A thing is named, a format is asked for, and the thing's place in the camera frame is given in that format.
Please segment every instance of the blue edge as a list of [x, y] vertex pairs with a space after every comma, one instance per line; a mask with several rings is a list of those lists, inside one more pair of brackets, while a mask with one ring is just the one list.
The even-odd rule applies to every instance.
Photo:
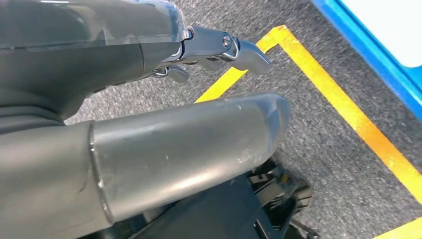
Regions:
[[401, 65], [340, 0], [313, 3], [422, 122], [422, 67]]

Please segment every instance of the bolt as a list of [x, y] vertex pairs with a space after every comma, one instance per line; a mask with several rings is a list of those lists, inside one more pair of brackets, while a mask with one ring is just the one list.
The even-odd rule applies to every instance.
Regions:
[[231, 47], [231, 38], [227, 33], [223, 35], [223, 45], [225, 48]]

